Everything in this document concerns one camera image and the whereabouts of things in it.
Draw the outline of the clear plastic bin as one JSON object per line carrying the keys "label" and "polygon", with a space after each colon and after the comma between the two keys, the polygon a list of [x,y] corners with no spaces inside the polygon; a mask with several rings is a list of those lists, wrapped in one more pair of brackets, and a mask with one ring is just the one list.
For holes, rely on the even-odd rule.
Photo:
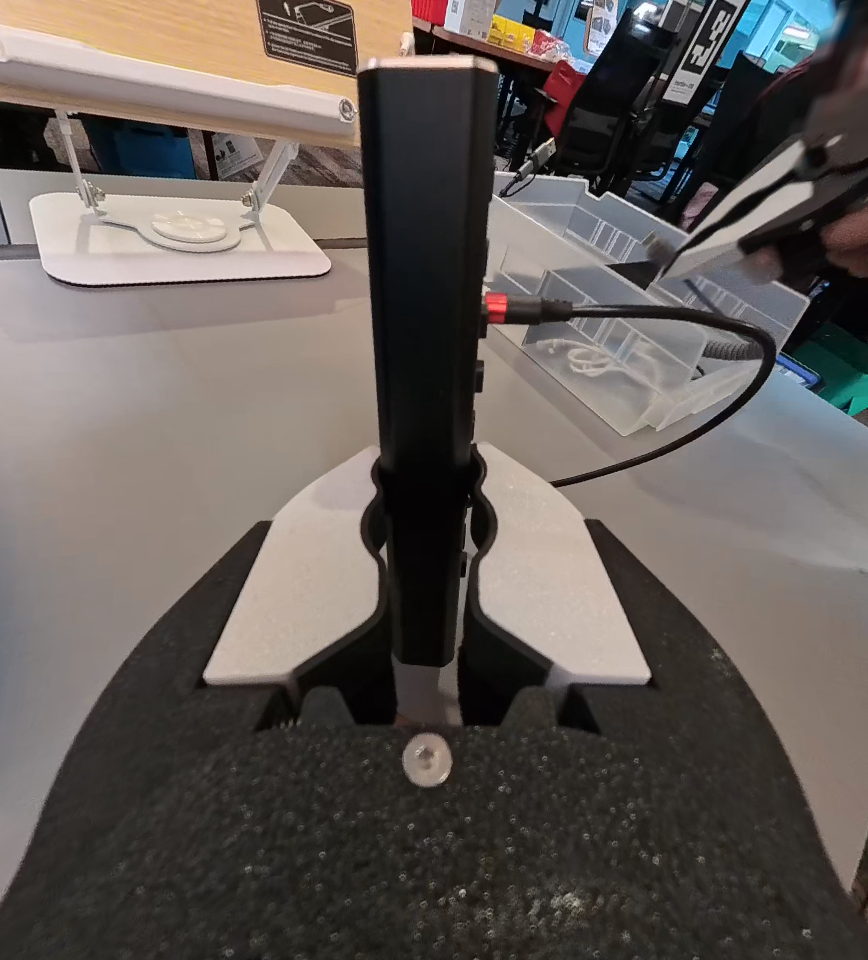
{"label": "clear plastic bin", "polygon": [[[733,268],[641,290],[608,265],[647,260],[645,239],[679,246],[681,230],[612,194],[594,197],[569,178],[542,175],[499,198],[511,179],[495,175],[485,278],[491,292],[704,310],[761,328],[780,351],[809,305],[799,292],[777,282],[754,285]],[[573,318],[500,332],[622,437],[665,431],[732,399],[757,371],[746,338],[686,321]]]}

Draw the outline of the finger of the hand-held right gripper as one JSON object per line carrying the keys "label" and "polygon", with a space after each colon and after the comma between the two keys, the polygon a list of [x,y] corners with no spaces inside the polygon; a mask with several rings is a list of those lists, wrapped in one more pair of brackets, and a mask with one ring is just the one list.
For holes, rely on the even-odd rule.
{"label": "finger of the hand-held right gripper", "polygon": [[720,200],[677,249],[658,255],[658,278],[684,280],[728,269],[744,257],[742,242],[814,197],[815,182],[800,176],[806,147],[783,144]]}

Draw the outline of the black USB hub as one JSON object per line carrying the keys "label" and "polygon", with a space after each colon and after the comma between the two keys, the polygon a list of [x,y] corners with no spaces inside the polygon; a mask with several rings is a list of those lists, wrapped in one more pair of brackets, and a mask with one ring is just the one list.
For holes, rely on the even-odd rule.
{"label": "black USB hub", "polygon": [[357,78],[391,611],[405,666],[453,657],[488,259],[498,72],[371,60]]}

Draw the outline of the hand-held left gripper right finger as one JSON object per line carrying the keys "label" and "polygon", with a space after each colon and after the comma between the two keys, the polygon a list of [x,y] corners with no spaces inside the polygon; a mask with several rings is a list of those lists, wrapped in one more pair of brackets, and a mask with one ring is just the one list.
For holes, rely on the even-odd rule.
{"label": "hand-held left gripper right finger", "polygon": [[496,446],[481,443],[477,453],[488,534],[467,609],[524,657],[515,683],[646,685],[651,669],[581,512]]}

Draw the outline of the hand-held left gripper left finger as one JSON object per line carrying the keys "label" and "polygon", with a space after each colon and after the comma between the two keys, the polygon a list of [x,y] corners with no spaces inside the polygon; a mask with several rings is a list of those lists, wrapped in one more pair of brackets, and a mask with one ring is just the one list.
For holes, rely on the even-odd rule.
{"label": "hand-held left gripper left finger", "polygon": [[378,489],[368,446],[273,517],[202,674],[220,687],[359,688],[390,664],[375,636],[382,571],[364,526]]}

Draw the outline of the black office chair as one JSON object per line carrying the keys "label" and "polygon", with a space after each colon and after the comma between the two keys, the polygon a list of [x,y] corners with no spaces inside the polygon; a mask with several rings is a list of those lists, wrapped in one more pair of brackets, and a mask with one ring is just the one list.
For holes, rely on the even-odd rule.
{"label": "black office chair", "polygon": [[624,196],[632,183],[666,175],[710,90],[709,71],[689,105],[660,101],[678,41],[674,31],[631,10],[623,14],[568,105],[556,135],[555,174],[583,180],[595,197]]}

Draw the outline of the black bin divider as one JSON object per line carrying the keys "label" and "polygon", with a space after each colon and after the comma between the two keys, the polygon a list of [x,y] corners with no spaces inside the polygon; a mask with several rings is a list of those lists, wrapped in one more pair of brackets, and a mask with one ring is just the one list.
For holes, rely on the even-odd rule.
{"label": "black bin divider", "polygon": [[666,267],[653,260],[615,262],[608,265],[620,277],[641,290],[647,290],[662,277]]}

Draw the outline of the printed tag sign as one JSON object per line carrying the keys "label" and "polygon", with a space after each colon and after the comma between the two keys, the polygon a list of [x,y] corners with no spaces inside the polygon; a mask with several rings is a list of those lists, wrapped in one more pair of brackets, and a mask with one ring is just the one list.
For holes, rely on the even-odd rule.
{"label": "printed tag sign", "polygon": [[660,101],[688,106],[704,78],[716,65],[748,1],[705,2],[700,18],[678,54]]}

